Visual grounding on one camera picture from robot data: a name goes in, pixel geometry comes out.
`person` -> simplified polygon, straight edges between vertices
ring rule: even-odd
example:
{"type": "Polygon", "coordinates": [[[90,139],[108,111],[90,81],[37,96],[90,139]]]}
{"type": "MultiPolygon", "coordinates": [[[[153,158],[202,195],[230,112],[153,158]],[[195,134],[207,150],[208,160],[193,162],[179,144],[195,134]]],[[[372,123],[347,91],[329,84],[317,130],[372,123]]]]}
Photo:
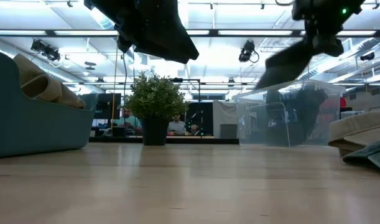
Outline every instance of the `person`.
{"type": "Polygon", "coordinates": [[[139,118],[132,115],[131,111],[127,108],[123,108],[121,119],[115,121],[118,126],[124,126],[125,128],[132,130],[134,133],[141,133],[142,127],[139,118]]]}
{"type": "Polygon", "coordinates": [[[173,121],[169,123],[168,132],[173,132],[175,135],[184,135],[186,133],[185,123],[180,120],[180,115],[173,116],[173,121]]]}

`clear plastic box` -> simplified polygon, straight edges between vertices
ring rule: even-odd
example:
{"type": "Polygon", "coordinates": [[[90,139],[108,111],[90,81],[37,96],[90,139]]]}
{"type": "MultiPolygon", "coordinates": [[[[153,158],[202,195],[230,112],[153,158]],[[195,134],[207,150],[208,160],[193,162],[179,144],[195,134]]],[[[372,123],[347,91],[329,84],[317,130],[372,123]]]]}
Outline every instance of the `clear plastic box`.
{"type": "Polygon", "coordinates": [[[345,88],[299,80],[236,95],[240,145],[326,145],[345,88]]]}

